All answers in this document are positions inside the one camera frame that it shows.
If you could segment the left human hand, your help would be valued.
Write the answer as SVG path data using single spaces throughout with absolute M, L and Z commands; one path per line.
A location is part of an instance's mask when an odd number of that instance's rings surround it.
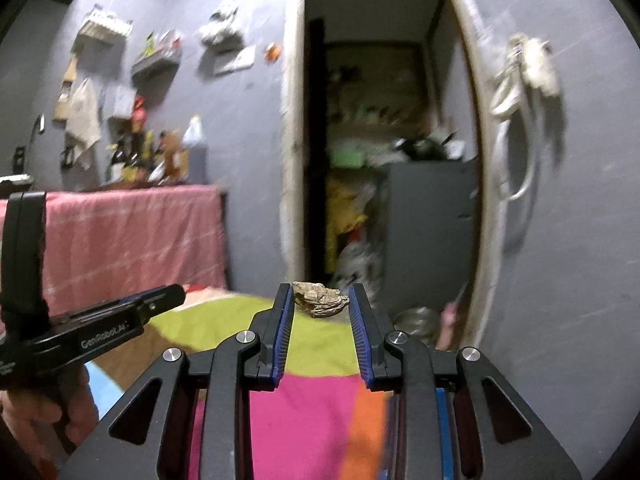
M 99 411 L 89 387 L 85 365 L 78 368 L 75 389 L 68 400 L 65 434 L 74 445 L 80 445 L 96 428 Z M 63 412 L 47 396 L 28 390 L 1 391 L 1 417 L 9 432 L 32 466 L 43 479 L 55 479 L 60 468 L 55 463 L 55 445 L 40 437 L 41 428 L 51 428 Z

